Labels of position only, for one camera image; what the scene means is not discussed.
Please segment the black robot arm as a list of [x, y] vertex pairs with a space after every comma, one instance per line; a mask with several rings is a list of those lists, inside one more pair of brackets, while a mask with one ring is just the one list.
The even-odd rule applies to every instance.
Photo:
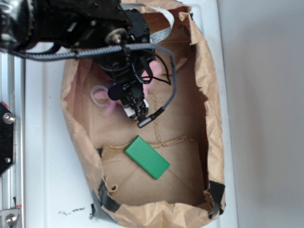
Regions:
[[0, 49], [23, 58], [51, 60], [60, 48], [88, 51], [114, 81], [112, 100], [144, 121], [148, 106], [143, 86], [153, 78], [152, 50], [131, 50], [150, 42], [150, 29], [136, 9], [118, 0], [3, 0], [0, 3]]

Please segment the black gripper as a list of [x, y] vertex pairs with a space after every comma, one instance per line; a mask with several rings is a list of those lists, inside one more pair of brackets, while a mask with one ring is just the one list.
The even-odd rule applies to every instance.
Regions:
[[115, 29], [105, 38], [106, 44], [120, 45], [122, 50], [105, 55], [96, 62], [114, 81], [107, 92], [109, 98], [120, 101], [132, 120], [142, 122], [148, 114], [143, 86], [153, 79], [149, 63], [155, 58], [152, 51], [132, 51], [126, 46], [150, 41], [150, 29], [138, 10], [128, 9], [125, 13], [131, 25]]

